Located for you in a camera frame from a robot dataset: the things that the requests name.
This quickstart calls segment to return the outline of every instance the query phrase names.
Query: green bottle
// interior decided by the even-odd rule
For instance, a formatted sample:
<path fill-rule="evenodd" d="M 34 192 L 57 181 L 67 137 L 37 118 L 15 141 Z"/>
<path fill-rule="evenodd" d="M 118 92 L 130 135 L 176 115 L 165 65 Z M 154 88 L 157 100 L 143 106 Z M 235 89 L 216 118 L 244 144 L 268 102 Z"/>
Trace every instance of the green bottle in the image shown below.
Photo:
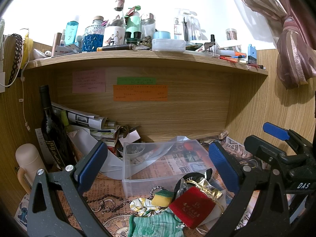
<path fill-rule="evenodd" d="M 140 31 L 140 15 L 138 13 L 140 6 L 136 5 L 129 9 L 129 12 L 125 16 L 126 18 L 128 17 L 126 22 L 126 31 L 131 32 L 131 38 L 134 38 L 134 32 Z"/>
<path fill-rule="evenodd" d="M 72 129 L 71 129 L 71 125 L 69 125 L 67 113 L 65 110 L 62 110 L 60 112 L 60 117 L 61 117 L 61 121 L 63 122 L 63 124 L 65 126 L 66 133 L 70 133 L 72 131 Z"/>

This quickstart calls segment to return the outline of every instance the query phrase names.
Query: charging cable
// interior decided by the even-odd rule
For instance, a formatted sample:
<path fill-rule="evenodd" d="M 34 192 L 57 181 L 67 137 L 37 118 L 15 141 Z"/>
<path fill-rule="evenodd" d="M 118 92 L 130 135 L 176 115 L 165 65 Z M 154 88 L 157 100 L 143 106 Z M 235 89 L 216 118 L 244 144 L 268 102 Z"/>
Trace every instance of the charging cable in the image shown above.
<path fill-rule="evenodd" d="M 27 36 L 28 36 L 28 44 L 27 44 L 27 45 L 28 45 L 28 59 L 27 59 L 27 63 L 25 64 L 24 68 L 23 68 L 22 71 L 21 71 L 21 81 L 22 81 L 22 108 L 23 108 L 23 118 L 24 118 L 24 121 L 25 121 L 25 126 L 26 126 L 27 130 L 30 132 L 30 131 L 31 131 L 31 128 L 30 128 L 30 126 L 28 125 L 28 122 L 26 121 L 25 112 L 24 112 L 24 81 L 25 81 L 25 77 L 23 76 L 23 72 L 24 72 L 26 66 L 28 65 L 28 63 L 30 62 L 30 30 L 29 30 L 29 28 L 21 28 L 20 30 L 23 30 L 23 29 L 27 30 Z M 7 38 L 8 38 L 8 35 L 7 35 L 7 36 L 5 37 L 5 39 L 4 39 L 3 46 L 5 45 L 5 41 L 7 40 Z M 17 71 L 17 73 L 16 73 L 16 75 L 15 75 L 14 80 L 13 80 L 12 83 L 9 84 L 9 85 L 3 85 L 3 84 L 0 83 L 1 86 L 3 86 L 3 87 L 10 87 L 11 85 L 13 85 L 13 83 L 15 82 L 15 80 L 16 80 L 16 78 L 17 78 L 17 76 L 18 76 L 18 73 L 19 73 L 19 71 L 20 71 L 21 65 L 22 65 L 23 54 L 24 54 L 24 45 L 23 45 L 23 47 L 22 47 L 22 55 L 21 55 L 21 57 L 20 57 L 20 63 L 19 63 L 19 65 L 18 65 L 18 71 Z"/>

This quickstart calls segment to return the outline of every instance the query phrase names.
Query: thermos handle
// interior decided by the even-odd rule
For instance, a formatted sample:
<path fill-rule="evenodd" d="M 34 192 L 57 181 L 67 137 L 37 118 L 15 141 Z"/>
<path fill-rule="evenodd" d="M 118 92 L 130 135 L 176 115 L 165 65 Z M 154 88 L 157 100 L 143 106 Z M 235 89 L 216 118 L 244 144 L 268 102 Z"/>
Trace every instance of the thermos handle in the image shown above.
<path fill-rule="evenodd" d="M 24 170 L 24 168 L 20 167 L 19 170 L 18 170 L 18 181 L 22 185 L 23 189 L 27 192 L 27 194 L 30 195 L 31 194 L 31 188 L 29 187 L 29 185 L 25 181 L 24 175 L 25 175 L 25 170 Z"/>

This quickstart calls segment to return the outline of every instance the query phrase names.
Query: box of items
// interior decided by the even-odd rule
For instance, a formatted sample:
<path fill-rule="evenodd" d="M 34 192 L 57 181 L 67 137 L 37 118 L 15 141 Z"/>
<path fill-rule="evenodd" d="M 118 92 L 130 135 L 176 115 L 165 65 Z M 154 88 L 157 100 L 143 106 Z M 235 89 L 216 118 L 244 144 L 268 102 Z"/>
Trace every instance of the box of items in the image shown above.
<path fill-rule="evenodd" d="M 155 186 L 173 191 L 190 172 L 215 167 L 197 140 L 124 143 L 122 182 L 126 197 L 149 196 Z"/>

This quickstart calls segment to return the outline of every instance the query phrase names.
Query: pen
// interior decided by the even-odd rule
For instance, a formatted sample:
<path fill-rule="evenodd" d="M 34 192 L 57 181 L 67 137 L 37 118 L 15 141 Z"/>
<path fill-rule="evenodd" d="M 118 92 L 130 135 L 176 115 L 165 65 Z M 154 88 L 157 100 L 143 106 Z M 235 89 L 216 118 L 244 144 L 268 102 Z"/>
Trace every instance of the pen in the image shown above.
<path fill-rule="evenodd" d="M 101 51 L 120 51 L 120 50 L 135 50 L 136 45 L 135 44 L 121 44 L 121 45 L 111 45 L 111 46 L 103 46 L 98 47 L 97 52 Z"/>

